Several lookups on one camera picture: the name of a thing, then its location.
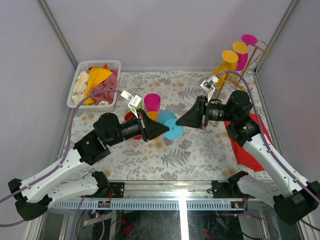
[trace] white plastic basket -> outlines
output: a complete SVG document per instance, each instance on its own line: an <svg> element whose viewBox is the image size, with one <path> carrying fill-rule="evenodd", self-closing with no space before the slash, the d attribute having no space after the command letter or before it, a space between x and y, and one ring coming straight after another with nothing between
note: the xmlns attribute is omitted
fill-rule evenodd
<svg viewBox="0 0 320 240"><path fill-rule="evenodd" d="M66 101L66 104L69 108L74 109L77 106L77 105L75 105L75 103L72 99L72 93L75 89L76 81L77 81L79 74L82 71L86 71L87 73L89 73L88 68L93 67L93 66L99 66L102 68L105 64L108 65L108 69L118 69L118 76L117 76L118 83L116 86L116 89L118 89L120 74L121 74L121 62L120 61L118 61L118 60L87 60L87 61L82 61L78 64L78 67L76 68L76 71L75 71L75 74L73 77L73 81L72 81L72 85L70 88L69 96ZM83 112L111 112L115 107L116 99L117 99L117 92L114 93L113 102L109 105L81 105L79 107L79 110L81 110Z"/></svg>

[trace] floral tablecloth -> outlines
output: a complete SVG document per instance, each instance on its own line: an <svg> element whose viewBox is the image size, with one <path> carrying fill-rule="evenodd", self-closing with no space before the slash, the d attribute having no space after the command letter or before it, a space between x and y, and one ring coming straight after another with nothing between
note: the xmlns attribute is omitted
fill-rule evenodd
<svg viewBox="0 0 320 240"><path fill-rule="evenodd" d="M123 72L119 90L161 96L161 110L168 109L179 118L189 110L204 91L199 80L210 72ZM255 103L267 126L265 113L252 76L245 77L252 89ZM237 88L227 83L220 95L225 103ZM113 112L119 121L127 113L126 101L118 94ZM101 112L77 112L72 123L71 145L93 129ZM265 171L254 172L238 165L223 122L206 129L184 128L183 136L168 140L163 135L157 141L130 139L110 147L111 154L89 169L77 172L70 179L80 179L90 171L103 171L110 180L226 180L244 170L260 180L270 180Z"/></svg>

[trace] pink cup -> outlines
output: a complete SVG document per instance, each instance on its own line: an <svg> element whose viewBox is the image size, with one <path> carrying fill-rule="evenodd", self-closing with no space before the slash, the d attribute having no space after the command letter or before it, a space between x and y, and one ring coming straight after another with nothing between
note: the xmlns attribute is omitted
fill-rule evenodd
<svg viewBox="0 0 320 240"><path fill-rule="evenodd" d="M158 94L150 93L144 97L144 105L148 112L158 112L161 105L161 98Z"/></svg>

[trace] yellow cup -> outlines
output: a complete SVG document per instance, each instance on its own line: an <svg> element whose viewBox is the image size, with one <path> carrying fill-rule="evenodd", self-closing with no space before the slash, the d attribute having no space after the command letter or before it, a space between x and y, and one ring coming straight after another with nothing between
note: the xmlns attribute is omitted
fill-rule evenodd
<svg viewBox="0 0 320 240"><path fill-rule="evenodd" d="M152 120L158 120L158 113L156 111L148 111L146 115ZM159 138L160 136L157 136L156 138L152 139L152 141L157 141Z"/></svg>

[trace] red cloth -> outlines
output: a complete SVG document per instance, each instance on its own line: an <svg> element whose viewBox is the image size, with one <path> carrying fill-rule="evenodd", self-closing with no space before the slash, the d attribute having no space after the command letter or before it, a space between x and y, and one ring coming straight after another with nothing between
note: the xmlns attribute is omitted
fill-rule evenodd
<svg viewBox="0 0 320 240"><path fill-rule="evenodd" d="M113 74L110 75L106 80L104 80L99 85L95 86L89 94L93 94L96 92L99 92L101 90L105 89L116 89L118 85L118 69L109 69ZM114 101L115 92L109 91L109 92L103 92L98 95L92 96L91 99L95 101L95 103L98 105L101 101L107 101L109 104L112 104Z"/></svg>
<svg viewBox="0 0 320 240"><path fill-rule="evenodd" d="M256 122L258 123L258 120L256 118L256 115L251 113L250 117ZM264 125L264 123L262 122L262 119L259 115L259 118L261 120L262 123L262 129L264 134L267 136L267 138L269 139L270 143L272 143L271 138L268 134L268 131ZM224 125L225 127L227 127L230 124L229 121L225 121ZM244 150L242 147L240 147L238 145L238 143L236 143L235 141L233 141L230 137L229 137L230 141L231 141L231 145L232 145L232 149L236 158L236 161L238 164L243 164L245 166L247 166L248 168L252 169L255 172L259 172L259 171L264 171L265 169L260 165L260 163L253 157L250 155L250 153L248 153L246 150Z"/></svg>

